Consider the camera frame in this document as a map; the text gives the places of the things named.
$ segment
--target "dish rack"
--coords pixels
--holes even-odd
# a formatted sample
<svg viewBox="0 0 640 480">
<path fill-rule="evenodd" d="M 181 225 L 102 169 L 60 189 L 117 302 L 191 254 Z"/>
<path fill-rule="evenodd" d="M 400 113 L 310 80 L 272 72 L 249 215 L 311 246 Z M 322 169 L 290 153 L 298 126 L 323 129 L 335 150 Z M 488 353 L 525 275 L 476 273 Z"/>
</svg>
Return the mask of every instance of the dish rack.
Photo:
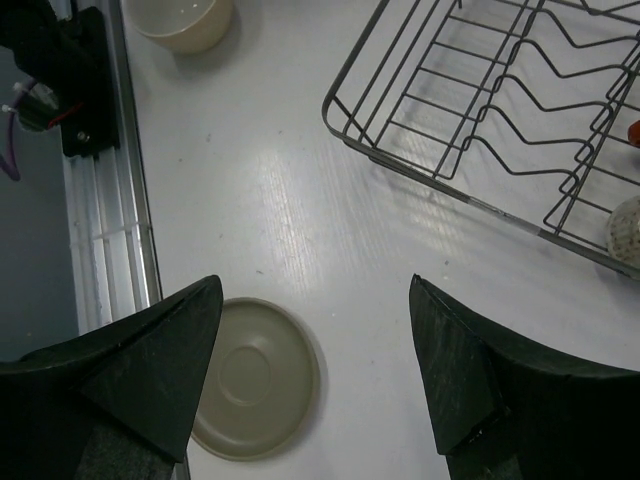
<svg viewBox="0 0 640 480">
<path fill-rule="evenodd" d="M 640 1 L 382 0 L 324 103 L 373 162 L 625 275 Z"/>
</svg>

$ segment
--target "round plate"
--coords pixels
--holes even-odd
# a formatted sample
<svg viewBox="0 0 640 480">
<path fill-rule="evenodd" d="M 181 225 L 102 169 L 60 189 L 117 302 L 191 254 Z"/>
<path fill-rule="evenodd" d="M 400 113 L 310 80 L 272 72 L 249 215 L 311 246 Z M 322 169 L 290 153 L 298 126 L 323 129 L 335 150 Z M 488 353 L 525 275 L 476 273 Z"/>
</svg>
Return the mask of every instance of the round plate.
<svg viewBox="0 0 640 480">
<path fill-rule="evenodd" d="M 319 377 L 311 342 L 291 315 L 261 300 L 229 300 L 222 309 L 193 438 L 232 460 L 269 455 L 304 422 Z"/>
</svg>

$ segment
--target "white bowl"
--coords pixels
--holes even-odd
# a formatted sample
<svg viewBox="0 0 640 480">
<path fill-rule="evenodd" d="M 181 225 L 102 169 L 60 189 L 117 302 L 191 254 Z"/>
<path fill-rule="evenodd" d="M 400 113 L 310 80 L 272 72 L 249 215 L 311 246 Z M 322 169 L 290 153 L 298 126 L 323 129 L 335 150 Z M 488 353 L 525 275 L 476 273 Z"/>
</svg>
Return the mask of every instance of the white bowl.
<svg viewBox="0 0 640 480">
<path fill-rule="evenodd" d="M 177 53 L 203 52 L 229 28 L 233 0 L 126 0 L 134 27 Z"/>
</svg>

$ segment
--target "metal wire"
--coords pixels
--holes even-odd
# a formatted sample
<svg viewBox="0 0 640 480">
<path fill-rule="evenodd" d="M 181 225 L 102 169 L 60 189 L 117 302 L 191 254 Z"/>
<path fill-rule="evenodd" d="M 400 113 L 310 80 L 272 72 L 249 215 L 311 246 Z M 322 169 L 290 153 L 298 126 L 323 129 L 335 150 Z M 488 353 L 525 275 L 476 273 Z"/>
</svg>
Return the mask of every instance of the metal wire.
<svg viewBox="0 0 640 480">
<path fill-rule="evenodd" d="M 629 175 L 617 172 L 610 166 L 598 162 L 599 154 L 605 143 L 628 145 L 626 138 L 622 138 L 612 131 L 620 111 L 625 109 L 630 112 L 640 112 L 640 107 L 629 100 L 629 93 L 640 70 L 640 32 L 636 32 L 640 20 L 634 18 L 626 10 L 640 5 L 640 1 L 616 5 L 605 10 L 592 8 L 586 0 L 537 0 L 535 5 L 530 0 L 487 1 L 486 3 L 500 4 L 502 8 L 508 7 L 514 10 L 514 15 L 506 27 L 491 20 L 483 20 L 484 17 L 481 15 L 465 16 L 465 6 L 471 3 L 471 0 L 434 0 L 428 10 L 422 5 L 426 1 L 429 0 L 415 0 L 411 4 L 408 13 L 401 19 L 399 29 L 395 35 L 390 37 L 390 44 L 384 51 L 380 62 L 375 66 L 361 95 L 357 97 L 355 102 L 345 102 L 344 99 L 338 98 L 340 89 L 385 12 L 389 0 L 381 1 L 323 104 L 323 116 L 331 132 L 344 140 L 347 145 L 368 155 L 371 160 L 386 168 L 451 195 L 464 203 L 476 206 L 595 262 L 626 275 L 640 278 L 639 269 L 610 258 L 606 254 L 606 247 L 602 241 L 594 241 L 593 238 L 587 238 L 581 234 L 579 229 L 567 226 L 568 219 L 576 205 L 593 209 L 604 215 L 608 215 L 612 211 L 601 201 L 584 195 L 584 186 L 592 172 L 598 172 L 612 181 L 619 182 L 620 185 L 635 187 L 640 193 L 640 189 L 637 189 L 640 187 L 640 179 L 631 178 Z M 577 10 L 571 14 L 571 21 L 580 18 L 588 20 L 591 17 L 603 17 L 607 19 L 606 21 L 620 22 L 620 24 L 631 27 L 631 32 L 624 35 L 608 36 L 604 39 L 584 41 L 585 30 L 579 30 L 579 35 L 576 36 L 575 27 L 572 30 L 565 24 L 567 20 L 558 15 L 557 8 Z M 416 15 L 419 15 L 416 12 L 419 11 L 425 12 L 422 13 L 424 18 L 415 18 Z M 437 19 L 436 11 L 441 12 Z M 607 58 L 604 63 L 568 71 L 569 69 L 564 65 L 564 62 L 558 64 L 558 61 L 554 60 L 545 50 L 544 45 L 531 35 L 534 24 L 541 21 L 538 20 L 539 17 L 544 17 L 546 24 L 552 25 L 551 28 L 555 27 L 556 31 L 564 38 L 566 48 L 588 54 L 588 52 L 596 51 L 600 47 L 613 46 L 628 53 L 622 61 L 617 63 L 615 61 L 607 63 L 609 60 Z M 446 28 L 452 28 L 452 26 L 457 29 L 460 36 L 464 36 L 466 31 L 470 31 L 469 29 L 476 29 L 494 36 L 501 36 L 502 40 L 495 50 L 495 54 L 488 55 L 466 46 L 454 44 L 450 39 L 441 38 L 443 31 Z M 434 33 L 426 44 L 426 48 L 423 47 L 424 52 L 417 52 L 416 56 L 416 48 L 421 44 L 425 32 L 428 31 Z M 437 63 L 434 65 L 433 62 L 430 64 L 428 60 L 436 48 L 459 55 L 459 58 L 484 61 L 486 70 L 478 80 L 462 78 L 442 65 Z M 559 82 L 591 81 L 591 79 L 611 74 L 617 76 L 600 98 L 580 102 L 550 102 L 544 95 L 541 96 L 540 92 L 534 93 L 530 87 L 530 79 L 521 78 L 517 70 L 514 69 L 514 65 L 523 55 L 523 51 L 526 51 L 526 55 L 529 56 L 537 55 L 541 62 L 540 65 L 545 65 L 547 73 L 552 74 Z M 419 58 L 419 60 L 417 62 L 411 60 L 415 58 Z M 411 61 L 415 62 L 413 66 L 409 65 Z M 403 72 L 408 73 L 408 80 L 404 80 L 406 83 L 397 89 L 400 79 L 405 78 Z M 438 81 L 446 82 L 451 86 L 459 85 L 471 89 L 473 95 L 471 95 L 466 108 L 455 108 L 447 105 L 440 98 L 428 98 L 426 95 L 421 95 L 419 89 L 415 88 L 420 83 L 417 79 L 421 75 L 427 75 L 431 81 L 438 79 Z M 523 131 L 512 119 L 510 113 L 496 102 L 497 96 L 507 84 L 510 88 L 515 88 L 520 92 L 518 95 L 521 99 L 528 99 L 540 115 L 578 112 L 580 110 L 597 112 L 595 115 L 590 114 L 593 117 L 588 124 L 589 136 L 587 138 L 539 138 L 537 132 L 532 134 Z M 394 91 L 399 92 L 399 94 L 396 93 L 397 98 L 391 95 Z M 347 107 L 349 103 L 354 104 L 352 109 Z M 456 118 L 456 127 L 452 133 L 447 134 L 425 131 L 399 115 L 401 106 L 407 103 L 430 109 L 429 115 L 433 118 L 439 118 L 442 115 Z M 339 111 L 346 116 L 346 121 L 341 127 L 332 126 L 328 120 L 329 110 L 333 105 L 336 105 Z M 509 155 L 505 156 L 505 152 L 499 152 L 495 147 L 494 139 L 482 133 L 482 125 L 489 114 L 493 120 L 500 122 L 505 131 L 510 131 L 515 135 L 514 138 L 517 138 L 522 148 L 553 146 L 575 148 L 574 167 L 567 166 L 568 162 L 560 162 L 562 166 L 557 168 L 531 168 L 527 165 L 514 165 L 514 160 Z M 355 134 L 352 133 L 352 127 L 356 130 Z M 397 150 L 392 151 L 385 147 L 382 140 L 391 127 L 418 139 L 415 141 L 439 145 L 441 154 L 439 154 L 435 166 L 429 166 L 416 158 L 409 158 Z M 449 182 L 456 179 L 460 169 L 463 168 L 466 154 L 472 146 L 487 152 L 490 155 L 489 158 L 493 158 L 496 164 L 509 176 L 557 179 L 559 200 L 539 219 L 538 225 L 509 214 L 505 208 L 488 204 L 448 185 Z"/>
</svg>

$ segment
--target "plate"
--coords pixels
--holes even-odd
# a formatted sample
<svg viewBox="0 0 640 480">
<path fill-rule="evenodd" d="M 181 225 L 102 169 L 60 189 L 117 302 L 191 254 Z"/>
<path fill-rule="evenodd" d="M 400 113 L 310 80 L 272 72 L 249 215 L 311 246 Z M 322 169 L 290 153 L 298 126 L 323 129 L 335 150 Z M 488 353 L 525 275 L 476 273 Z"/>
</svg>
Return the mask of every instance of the plate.
<svg viewBox="0 0 640 480">
<path fill-rule="evenodd" d="M 231 460 L 271 455 L 308 417 L 319 367 L 302 326 L 271 303 L 225 302 L 192 436 Z"/>
</svg>

